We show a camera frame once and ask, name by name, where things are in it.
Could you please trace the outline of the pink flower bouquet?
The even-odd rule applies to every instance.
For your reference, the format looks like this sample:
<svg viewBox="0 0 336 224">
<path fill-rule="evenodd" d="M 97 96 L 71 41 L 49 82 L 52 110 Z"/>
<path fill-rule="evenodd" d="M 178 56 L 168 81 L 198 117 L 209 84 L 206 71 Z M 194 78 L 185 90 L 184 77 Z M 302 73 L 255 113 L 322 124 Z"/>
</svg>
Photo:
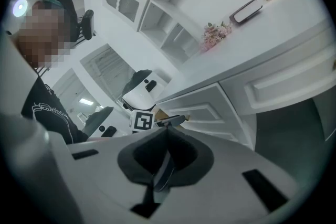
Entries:
<svg viewBox="0 0 336 224">
<path fill-rule="evenodd" d="M 232 32 L 232 23 L 225 24 L 223 21 L 219 24 L 207 23 L 201 36 L 200 50 L 206 52 L 219 44 Z"/>
</svg>

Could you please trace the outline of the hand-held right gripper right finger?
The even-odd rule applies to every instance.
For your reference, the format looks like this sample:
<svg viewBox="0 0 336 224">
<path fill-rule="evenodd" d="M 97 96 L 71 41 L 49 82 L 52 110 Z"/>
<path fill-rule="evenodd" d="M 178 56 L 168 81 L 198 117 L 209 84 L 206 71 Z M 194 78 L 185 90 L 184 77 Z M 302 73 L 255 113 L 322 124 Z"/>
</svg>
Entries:
<svg viewBox="0 0 336 224">
<path fill-rule="evenodd" d="M 155 224 L 248 224 L 267 216 L 243 173 L 256 169 L 286 198 L 298 191 L 296 181 L 282 168 L 247 146 L 223 138 L 184 130 L 214 154 L 210 171 L 195 185 L 171 188 L 151 216 Z"/>
</svg>

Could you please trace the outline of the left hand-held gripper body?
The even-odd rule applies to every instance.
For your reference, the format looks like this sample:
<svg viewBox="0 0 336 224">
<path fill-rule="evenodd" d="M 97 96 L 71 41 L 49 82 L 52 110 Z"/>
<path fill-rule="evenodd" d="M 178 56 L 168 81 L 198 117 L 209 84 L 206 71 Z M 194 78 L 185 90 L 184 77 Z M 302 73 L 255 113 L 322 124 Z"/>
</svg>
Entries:
<svg viewBox="0 0 336 224">
<path fill-rule="evenodd" d="M 155 114 L 150 111 L 133 110 L 130 117 L 130 129 L 132 134 L 157 127 Z"/>
</svg>

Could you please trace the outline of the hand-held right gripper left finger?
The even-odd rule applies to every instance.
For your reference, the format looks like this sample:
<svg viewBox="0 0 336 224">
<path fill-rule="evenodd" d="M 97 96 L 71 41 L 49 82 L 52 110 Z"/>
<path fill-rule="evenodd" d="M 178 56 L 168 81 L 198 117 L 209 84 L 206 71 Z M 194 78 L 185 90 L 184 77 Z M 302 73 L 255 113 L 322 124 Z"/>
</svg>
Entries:
<svg viewBox="0 0 336 224">
<path fill-rule="evenodd" d="M 123 148 L 157 131 L 74 145 L 66 145 L 60 134 L 50 133 L 53 219 L 60 224 L 169 224 L 164 205 L 148 218 L 132 210 L 144 208 L 148 188 L 129 181 L 118 164 Z"/>
</svg>

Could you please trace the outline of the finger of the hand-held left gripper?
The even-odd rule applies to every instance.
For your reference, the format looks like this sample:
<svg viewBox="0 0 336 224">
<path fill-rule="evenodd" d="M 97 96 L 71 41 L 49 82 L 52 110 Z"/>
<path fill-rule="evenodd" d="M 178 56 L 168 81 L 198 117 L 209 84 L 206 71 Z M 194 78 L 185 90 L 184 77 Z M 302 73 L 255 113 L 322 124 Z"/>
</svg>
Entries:
<svg viewBox="0 0 336 224">
<path fill-rule="evenodd" d="M 175 115 L 175 116 L 171 116 L 168 118 L 164 118 L 161 120 L 158 120 L 156 122 L 156 125 L 158 127 L 165 127 L 165 126 L 179 126 L 182 123 L 184 123 L 185 121 L 188 121 L 188 115 Z"/>
</svg>

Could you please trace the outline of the arched glass cabinet door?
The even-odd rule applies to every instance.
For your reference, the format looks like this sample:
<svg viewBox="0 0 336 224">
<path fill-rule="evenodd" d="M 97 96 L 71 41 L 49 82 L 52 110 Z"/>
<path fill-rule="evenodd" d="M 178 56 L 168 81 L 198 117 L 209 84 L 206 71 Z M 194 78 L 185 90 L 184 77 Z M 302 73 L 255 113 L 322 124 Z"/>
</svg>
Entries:
<svg viewBox="0 0 336 224">
<path fill-rule="evenodd" d="M 125 16 L 132 23 L 135 22 L 139 2 L 136 0 L 106 0 L 107 5 Z"/>
</svg>

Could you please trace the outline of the round ceiling light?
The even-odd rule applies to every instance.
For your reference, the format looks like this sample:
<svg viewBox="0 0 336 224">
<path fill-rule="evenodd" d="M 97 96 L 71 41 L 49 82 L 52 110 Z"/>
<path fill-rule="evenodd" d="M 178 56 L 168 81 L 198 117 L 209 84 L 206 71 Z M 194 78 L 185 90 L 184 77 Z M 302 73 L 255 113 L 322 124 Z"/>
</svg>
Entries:
<svg viewBox="0 0 336 224">
<path fill-rule="evenodd" d="M 27 0 L 17 0 L 12 8 L 12 13 L 15 17 L 21 17 L 25 15 L 28 9 L 28 1 Z"/>
</svg>

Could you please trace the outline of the white ceiling vent grille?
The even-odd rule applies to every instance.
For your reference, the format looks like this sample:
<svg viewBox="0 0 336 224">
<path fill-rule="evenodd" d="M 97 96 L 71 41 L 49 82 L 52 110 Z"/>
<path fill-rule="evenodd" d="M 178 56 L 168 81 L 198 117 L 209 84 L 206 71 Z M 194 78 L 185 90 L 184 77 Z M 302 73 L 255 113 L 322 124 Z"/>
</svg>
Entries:
<svg viewBox="0 0 336 224">
<path fill-rule="evenodd" d="M 85 70 L 114 102 L 122 101 L 122 92 L 135 70 L 108 44 L 80 60 Z"/>
</svg>

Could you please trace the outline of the black white rectangular device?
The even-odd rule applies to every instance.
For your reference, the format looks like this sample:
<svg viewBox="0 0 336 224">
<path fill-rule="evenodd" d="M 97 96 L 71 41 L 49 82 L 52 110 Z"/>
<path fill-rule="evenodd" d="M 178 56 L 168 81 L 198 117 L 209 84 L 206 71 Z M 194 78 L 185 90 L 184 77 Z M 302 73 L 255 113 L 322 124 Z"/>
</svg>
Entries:
<svg viewBox="0 0 336 224">
<path fill-rule="evenodd" d="M 232 23 L 240 25 L 254 17 L 262 9 L 263 5 L 260 0 L 251 0 L 238 10 L 233 12 L 229 19 Z"/>
</svg>

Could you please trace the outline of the wide white desk drawer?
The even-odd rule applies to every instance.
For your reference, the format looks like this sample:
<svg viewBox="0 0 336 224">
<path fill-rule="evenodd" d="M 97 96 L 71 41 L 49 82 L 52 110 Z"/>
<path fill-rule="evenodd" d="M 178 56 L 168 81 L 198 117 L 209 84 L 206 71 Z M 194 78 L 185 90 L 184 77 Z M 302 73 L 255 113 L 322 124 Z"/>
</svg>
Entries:
<svg viewBox="0 0 336 224">
<path fill-rule="evenodd" d="M 276 57 L 220 81 L 238 115 L 283 108 L 315 97 L 336 86 L 336 43 L 295 60 L 294 54 Z"/>
</svg>

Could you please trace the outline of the white desk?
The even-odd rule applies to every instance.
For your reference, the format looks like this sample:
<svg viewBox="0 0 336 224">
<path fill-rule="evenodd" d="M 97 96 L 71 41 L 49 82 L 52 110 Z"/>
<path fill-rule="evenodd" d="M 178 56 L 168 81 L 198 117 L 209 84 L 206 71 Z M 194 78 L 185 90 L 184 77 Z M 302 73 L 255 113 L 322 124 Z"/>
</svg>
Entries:
<svg viewBox="0 0 336 224">
<path fill-rule="evenodd" d="M 156 102 L 213 83 L 221 87 L 220 81 L 289 52 L 295 60 L 302 60 L 331 43 L 336 43 L 336 26 L 322 0 L 272 0 L 214 48 L 183 64 Z M 237 113 L 238 124 L 253 147 L 257 114 Z"/>
</svg>

